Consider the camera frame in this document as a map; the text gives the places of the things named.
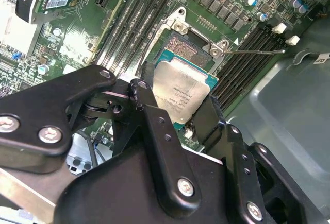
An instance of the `silver screw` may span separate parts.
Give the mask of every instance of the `silver screw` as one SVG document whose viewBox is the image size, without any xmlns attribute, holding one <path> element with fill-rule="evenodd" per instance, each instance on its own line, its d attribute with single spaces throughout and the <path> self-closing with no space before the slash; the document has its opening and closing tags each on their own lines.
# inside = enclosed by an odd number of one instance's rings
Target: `silver screw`
<svg viewBox="0 0 330 224">
<path fill-rule="evenodd" d="M 105 71 L 105 70 L 100 71 L 100 75 L 105 77 L 105 78 L 110 78 L 111 77 L 110 73 L 108 71 Z"/>
<path fill-rule="evenodd" d="M 267 153 L 267 150 L 263 146 L 259 145 L 259 148 L 260 148 L 261 152 Z"/>
<path fill-rule="evenodd" d="M 250 215 L 257 221 L 262 221 L 262 213 L 257 205 L 252 202 L 248 202 L 247 209 Z"/>
<path fill-rule="evenodd" d="M 217 56 L 218 54 L 219 54 L 219 50 L 218 50 L 218 49 L 213 48 L 213 49 L 211 50 L 211 55 L 212 55 L 212 56 Z"/>
<path fill-rule="evenodd" d="M 107 139 L 106 137 L 102 138 L 102 143 L 103 144 L 107 144 L 109 142 L 109 139 Z"/>
<path fill-rule="evenodd" d="M 186 197 L 191 197 L 194 194 L 194 187 L 186 179 L 179 179 L 177 182 L 177 187 L 179 188 L 179 191 Z"/>
<path fill-rule="evenodd" d="M 177 31 L 177 32 L 182 32 L 183 29 L 184 28 L 180 23 L 177 23 L 177 24 L 174 25 L 174 30 Z"/>
<path fill-rule="evenodd" d="M 45 127 L 39 131 L 38 136 L 44 143 L 56 143 L 61 140 L 62 133 L 55 127 Z"/>
<path fill-rule="evenodd" d="M 17 130 L 20 126 L 20 122 L 17 118 L 11 116 L 2 116 L 0 117 L 0 132 L 9 133 Z"/>
<path fill-rule="evenodd" d="M 138 85 L 144 89 L 147 89 L 147 86 L 143 81 L 138 81 Z"/>
<path fill-rule="evenodd" d="M 235 133 L 239 133 L 239 130 L 235 127 L 235 126 L 232 126 L 232 130 L 233 130 L 233 132 L 235 132 Z"/>
</svg>

